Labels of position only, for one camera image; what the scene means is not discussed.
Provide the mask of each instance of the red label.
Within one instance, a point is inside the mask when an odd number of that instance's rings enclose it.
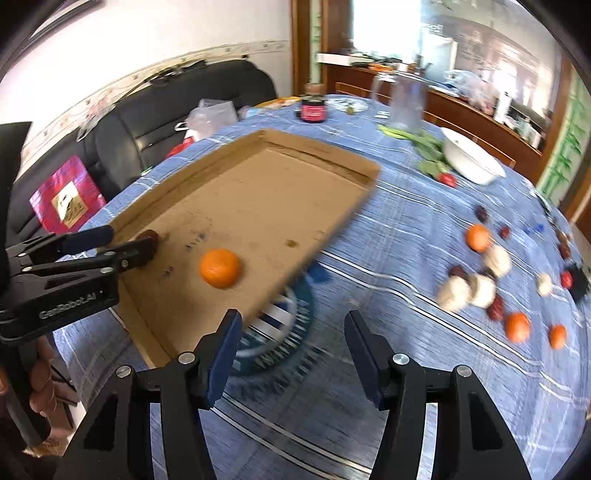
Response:
[[[326,106],[325,105],[302,105],[301,113],[302,120],[308,121],[323,121],[326,120]]]

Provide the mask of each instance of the garlic bulb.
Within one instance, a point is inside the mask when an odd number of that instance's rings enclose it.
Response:
[[[507,250],[500,245],[492,245],[487,248],[482,258],[484,264],[490,268],[498,278],[509,273],[511,269],[511,259]]]
[[[437,304],[448,312],[457,312],[466,305],[470,299],[470,286],[462,277],[449,277],[437,293]]]
[[[472,297],[470,303],[482,309],[488,308],[495,299],[496,285],[490,277],[480,274],[470,276]]]
[[[552,278],[547,273],[541,273],[536,279],[540,297],[547,297],[552,293]]]

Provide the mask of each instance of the striped tablecloth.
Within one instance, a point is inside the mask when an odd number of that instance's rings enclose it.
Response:
[[[408,141],[375,128],[374,109],[354,116],[330,110],[329,119],[318,125],[297,120],[293,107],[263,112],[162,162],[86,228],[109,222],[164,178],[261,128],[315,138],[377,161],[382,174],[375,192],[317,257],[330,280],[301,280],[311,294],[296,300],[310,315],[302,317],[307,336],[299,348],[273,369],[231,377],[216,407],[202,413],[218,478],[368,477],[386,413],[365,399],[345,345],[343,319],[359,308],[374,333],[421,365],[448,370],[470,365],[515,436],[534,480],[550,479],[575,447],[589,406],[589,303],[575,306],[560,286],[550,297],[537,294],[535,276],[547,272],[559,285],[564,261],[528,181],[507,170],[506,179],[487,187],[459,179],[453,190],[435,182],[417,171],[419,159]],[[425,126],[441,135],[437,127]],[[509,343],[502,323],[491,322],[482,309],[450,314],[434,302],[452,264],[468,271],[482,268],[479,255],[463,240],[476,221],[476,205],[487,208],[495,239],[504,242],[513,260],[499,291],[508,310],[526,312],[531,319],[532,335],[522,345]],[[555,214],[568,231],[562,215]],[[502,224],[512,229],[506,241],[496,234]],[[531,231],[539,224],[543,232]],[[573,255],[580,260],[574,246]],[[557,322],[568,330],[561,351],[553,351],[547,339],[549,326]],[[145,369],[110,312],[65,327],[55,337],[86,404],[117,366]],[[436,406],[428,406],[421,479],[430,478],[436,417]],[[152,427],[155,474],[165,478],[157,408]]]

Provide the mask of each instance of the red gift bag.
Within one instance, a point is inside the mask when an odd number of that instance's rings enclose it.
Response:
[[[105,198],[75,155],[37,189],[29,202],[45,230],[57,234],[77,232],[105,206]]]

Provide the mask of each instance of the orange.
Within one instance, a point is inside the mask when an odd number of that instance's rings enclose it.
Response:
[[[550,346],[554,350],[560,350],[566,343],[566,327],[564,325],[554,325],[548,334]]]
[[[228,288],[240,275],[240,259],[225,248],[214,248],[201,257],[199,273],[202,279],[215,288]]]
[[[479,223],[472,225],[466,232],[466,244],[473,250],[482,253],[491,243],[491,233]]]
[[[505,320],[505,333],[511,342],[525,342],[530,337],[530,332],[530,320],[523,312],[512,313]]]

